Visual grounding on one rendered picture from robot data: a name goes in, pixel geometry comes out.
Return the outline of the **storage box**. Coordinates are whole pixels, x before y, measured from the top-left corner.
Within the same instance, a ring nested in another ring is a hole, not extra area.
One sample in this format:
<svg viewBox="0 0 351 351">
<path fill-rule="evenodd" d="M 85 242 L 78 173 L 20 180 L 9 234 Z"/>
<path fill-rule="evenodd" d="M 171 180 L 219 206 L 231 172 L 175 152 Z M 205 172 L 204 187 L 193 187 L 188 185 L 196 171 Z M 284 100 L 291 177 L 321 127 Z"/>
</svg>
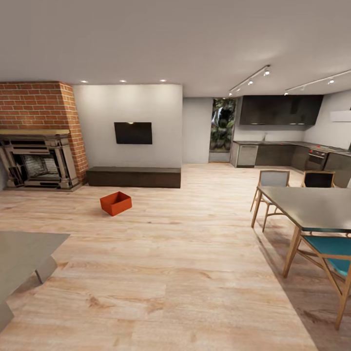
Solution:
<svg viewBox="0 0 351 351">
<path fill-rule="evenodd" d="M 115 216 L 129 208 L 132 208 L 131 197 L 117 192 L 112 195 L 100 198 L 101 208 L 111 216 Z"/>
</svg>

